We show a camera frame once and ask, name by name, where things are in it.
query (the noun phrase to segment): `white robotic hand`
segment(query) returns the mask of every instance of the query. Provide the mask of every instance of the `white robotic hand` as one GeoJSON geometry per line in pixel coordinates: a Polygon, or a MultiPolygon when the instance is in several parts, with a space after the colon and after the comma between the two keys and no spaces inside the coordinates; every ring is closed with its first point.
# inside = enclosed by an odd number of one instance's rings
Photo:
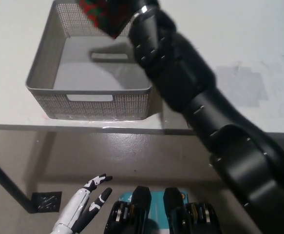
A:
{"type": "Polygon", "coordinates": [[[79,189],[63,209],[51,234],[80,233],[92,221],[95,215],[97,215],[112,193],[112,189],[107,188],[90,207],[85,210],[90,193],[97,188],[97,185],[105,181],[110,181],[112,178],[112,176],[103,174],[91,179],[83,188],[79,189]]]}

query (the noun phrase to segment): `floor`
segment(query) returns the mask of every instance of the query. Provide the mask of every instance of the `floor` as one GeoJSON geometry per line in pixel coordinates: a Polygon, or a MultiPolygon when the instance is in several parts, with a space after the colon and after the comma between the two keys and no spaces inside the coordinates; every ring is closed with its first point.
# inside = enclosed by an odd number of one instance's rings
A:
{"type": "MultiPolygon", "coordinates": [[[[98,187],[113,193],[83,233],[103,233],[113,203],[137,185],[160,191],[177,186],[189,201],[209,201],[226,234],[259,234],[242,207],[208,165],[208,152],[194,136],[78,134],[0,131],[0,166],[28,195],[62,191],[61,209],[82,185],[107,173],[98,187]]],[[[27,214],[0,187],[0,234],[47,234],[58,213],[27,214]]]]}

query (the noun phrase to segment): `gray wire basket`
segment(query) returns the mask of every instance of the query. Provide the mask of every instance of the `gray wire basket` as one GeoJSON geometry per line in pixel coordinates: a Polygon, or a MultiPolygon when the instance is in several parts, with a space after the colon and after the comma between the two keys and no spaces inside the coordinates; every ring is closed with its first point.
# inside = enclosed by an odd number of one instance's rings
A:
{"type": "Polygon", "coordinates": [[[26,81],[48,117],[147,117],[151,84],[134,62],[129,29],[114,41],[96,29],[74,1],[54,1],[26,81]]]}

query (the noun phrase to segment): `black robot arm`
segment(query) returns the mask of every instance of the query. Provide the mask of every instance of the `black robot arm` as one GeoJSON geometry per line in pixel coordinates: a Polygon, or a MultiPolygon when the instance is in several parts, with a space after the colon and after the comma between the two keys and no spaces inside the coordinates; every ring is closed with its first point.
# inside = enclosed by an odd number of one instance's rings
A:
{"type": "Polygon", "coordinates": [[[214,169],[259,229],[284,233],[284,151],[228,102],[214,73],[158,5],[131,2],[136,62],[195,129],[214,169]]]}

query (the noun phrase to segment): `metal table leg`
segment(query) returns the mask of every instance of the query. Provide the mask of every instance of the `metal table leg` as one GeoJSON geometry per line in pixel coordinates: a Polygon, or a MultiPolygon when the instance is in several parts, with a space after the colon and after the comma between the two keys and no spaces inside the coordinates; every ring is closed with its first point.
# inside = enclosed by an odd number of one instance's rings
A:
{"type": "Polygon", "coordinates": [[[16,186],[16,184],[0,168],[0,185],[28,212],[37,213],[33,202],[16,186]]]}

